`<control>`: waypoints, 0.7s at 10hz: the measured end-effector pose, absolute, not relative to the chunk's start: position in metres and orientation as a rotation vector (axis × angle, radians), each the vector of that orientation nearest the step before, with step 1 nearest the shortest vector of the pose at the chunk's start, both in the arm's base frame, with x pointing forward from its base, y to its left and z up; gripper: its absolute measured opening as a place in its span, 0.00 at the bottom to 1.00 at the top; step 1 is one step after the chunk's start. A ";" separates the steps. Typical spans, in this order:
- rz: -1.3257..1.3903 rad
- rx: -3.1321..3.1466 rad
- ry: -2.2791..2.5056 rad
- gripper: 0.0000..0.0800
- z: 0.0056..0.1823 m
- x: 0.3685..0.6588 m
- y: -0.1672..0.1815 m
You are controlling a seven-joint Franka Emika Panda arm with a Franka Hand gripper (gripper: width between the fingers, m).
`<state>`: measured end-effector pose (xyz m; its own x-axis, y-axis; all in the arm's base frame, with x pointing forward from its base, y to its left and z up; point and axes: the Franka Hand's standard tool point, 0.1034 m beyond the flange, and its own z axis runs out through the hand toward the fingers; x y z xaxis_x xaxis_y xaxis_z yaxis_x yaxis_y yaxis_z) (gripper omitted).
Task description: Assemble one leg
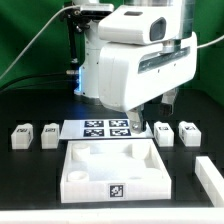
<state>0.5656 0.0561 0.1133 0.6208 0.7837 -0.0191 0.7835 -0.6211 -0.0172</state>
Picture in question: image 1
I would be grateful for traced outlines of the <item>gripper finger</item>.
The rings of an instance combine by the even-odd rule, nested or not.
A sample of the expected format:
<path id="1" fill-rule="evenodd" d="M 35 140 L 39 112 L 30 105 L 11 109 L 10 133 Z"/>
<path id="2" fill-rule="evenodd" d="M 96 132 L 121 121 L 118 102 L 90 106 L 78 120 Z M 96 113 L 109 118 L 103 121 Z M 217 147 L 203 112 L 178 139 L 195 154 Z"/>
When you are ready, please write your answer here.
<path id="1" fill-rule="evenodd" d="M 143 118 L 144 106 L 140 105 L 128 112 L 130 129 L 133 133 L 142 133 L 146 130 L 146 121 Z"/>
<path id="2" fill-rule="evenodd" d="M 177 88 L 171 89 L 162 95 L 162 99 L 159 104 L 159 112 L 162 116 L 171 116 L 173 114 L 177 95 Z"/>

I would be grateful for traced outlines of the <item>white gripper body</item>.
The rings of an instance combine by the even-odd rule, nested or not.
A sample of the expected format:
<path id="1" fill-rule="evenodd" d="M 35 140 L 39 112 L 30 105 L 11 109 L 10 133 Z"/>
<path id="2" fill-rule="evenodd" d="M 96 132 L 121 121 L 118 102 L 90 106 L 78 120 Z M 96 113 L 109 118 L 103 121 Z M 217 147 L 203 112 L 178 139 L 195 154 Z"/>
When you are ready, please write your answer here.
<path id="1" fill-rule="evenodd" d="M 107 43 L 99 56 L 98 93 L 109 109 L 127 112 L 191 80 L 196 71 L 197 37 L 163 54 L 161 44 Z"/>

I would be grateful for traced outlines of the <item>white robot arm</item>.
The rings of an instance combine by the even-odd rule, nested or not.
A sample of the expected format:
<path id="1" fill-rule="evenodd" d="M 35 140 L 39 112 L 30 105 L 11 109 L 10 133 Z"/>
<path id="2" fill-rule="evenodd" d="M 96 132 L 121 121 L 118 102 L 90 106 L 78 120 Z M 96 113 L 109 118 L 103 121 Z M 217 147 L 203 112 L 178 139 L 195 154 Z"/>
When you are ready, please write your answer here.
<path id="1" fill-rule="evenodd" d="M 171 112 L 177 87 L 195 75 L 195 0 L 73 2 L 90 26 L 82 94 L 126 114 L 132 132 L 145 131 L 144 104 L 164 95 Z"/>

